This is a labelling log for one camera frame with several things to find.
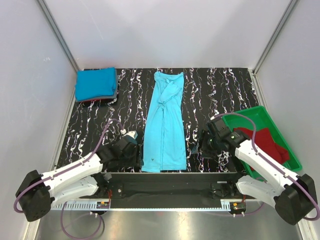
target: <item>black marble table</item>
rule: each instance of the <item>black marble table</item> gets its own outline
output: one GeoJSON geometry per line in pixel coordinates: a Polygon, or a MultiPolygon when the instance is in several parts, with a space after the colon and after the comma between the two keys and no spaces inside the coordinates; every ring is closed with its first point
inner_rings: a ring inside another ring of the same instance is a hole
{"type": "MultiPolygon", "coordinates": [[[[167,74],[184,73],[181,107],[187,170],[176,172],[228,172],[228,152],[218,153],[213,159],[208,160],[202,159],[198,154],[191,154],[191,150],[196,144],[199,131],[205,127],[210,117],[258,105],[247,68],[117,69],[119,82],[116,99],[74,104],[57,168],[91,152],[100,138],[104,125],[111,118],[119,119],[127,131],[136,130],[137,141],[143,144],[156,71],[167,74]]],[[[102,144],[119,137],[118,126],[112,124],[102,144]]],[[[140,172],[141,169],[129,167],[112,171],[140,172]]]]}

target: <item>metallic floor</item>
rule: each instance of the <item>metallic floor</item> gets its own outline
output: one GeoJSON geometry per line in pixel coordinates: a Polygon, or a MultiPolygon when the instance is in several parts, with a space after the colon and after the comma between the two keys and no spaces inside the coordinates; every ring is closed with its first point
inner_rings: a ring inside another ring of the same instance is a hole
{"type": "MultiPolygon", "coordinates": [[[[248,203],[254,210],[258,204],[248,203]]],[[[37,240],[68,240],[60,227],[60,211],[50,211],[40,221],[37,240]]],[[[66,211],[63,223],[83,215],[83,211],[66,211]]],[[[96,240],[301,240],[298,226],[284,222],[268,205],[254,215],[233,218],[209,212],[109,211],[96,240]]],[[[84,238],[97,229],[99,220],[85,216],[67,227],[75,237],[84,238]]]]}

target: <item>white wall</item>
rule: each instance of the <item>white wall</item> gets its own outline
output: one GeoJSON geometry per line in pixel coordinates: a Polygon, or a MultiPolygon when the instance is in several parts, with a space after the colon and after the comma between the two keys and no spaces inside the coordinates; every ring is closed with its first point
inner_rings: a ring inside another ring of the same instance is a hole
{"type": "Polygon", "coordinates": [[[0,33],[0,238],[18,240],[15,193],[49,170],[76,74],[35,0],[2,1],[0,33]]]}
{"type": "MultiPolygon", "coordinates": [[[[302,0],[271,49],[258,81],[275,123],[320,200],[320,1],[302,0]]],[[[320,221],[315,228],[320,237],[320,221]]]]}
{"type": "Polygon", "coordinates": [[[290,0],[46,0],[80,68],[253,68],[290,0]]]}

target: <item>red cloth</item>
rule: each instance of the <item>red cloth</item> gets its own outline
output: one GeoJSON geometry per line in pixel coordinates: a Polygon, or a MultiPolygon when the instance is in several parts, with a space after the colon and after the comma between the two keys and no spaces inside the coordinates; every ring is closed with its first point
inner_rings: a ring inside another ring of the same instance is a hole
{"type": "MultiPolygon", "coordinates": [[[[254,133],[253,131],[243,127],[235,128],[234,131],[235,130],[241,130],[252,139],[252,135],[254,133]]],[[[290,159],[288,151],[274,142],[267,127],[255,133],[254,142],[266,154],[268,154],[280,164],[283,164],[290,159]]]]}

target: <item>green plastic bin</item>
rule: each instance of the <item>green plastic bin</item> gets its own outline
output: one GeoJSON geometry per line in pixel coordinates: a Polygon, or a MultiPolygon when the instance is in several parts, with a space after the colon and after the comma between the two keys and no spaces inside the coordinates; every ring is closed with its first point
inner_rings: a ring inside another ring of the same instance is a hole
{"type": "MultiPolygon", "coordinates": [[[[256,130],[259,131],[264,128],[269,128],[269,131],[271,133],[271,136],[274,140],[275,143],[278,145],[284,147],[285,149],[288,150],[290,160],[286,161],[283,166],[286,167],[287,169],[297,172],[302,169],[301,163],[297,159],[296,155],[294,152],[291,150],[289,147],[288,143],[280,133],[279,129],[277,128],[276,124],[268,114],[266,108],[264,106],[255,106],[252,108],[236,111],[238,114],[242,114],[251,120],[254,121],[256,125],[256,130]]],[[[239,128],[243,127],[246,129],[253,130],[252,124],[246,120],[243,117],[240,116],[235,116],[235,115],[225,115],[222,117],[225,124],[233,130],[234,128],[239,128]]],[[[245,171],[252,177],[252,178],[258,178],[261,177],[261,175],[257,171],[252,171],[250,166],[246,164],[245,162],[242,162],[245,171]]]]}

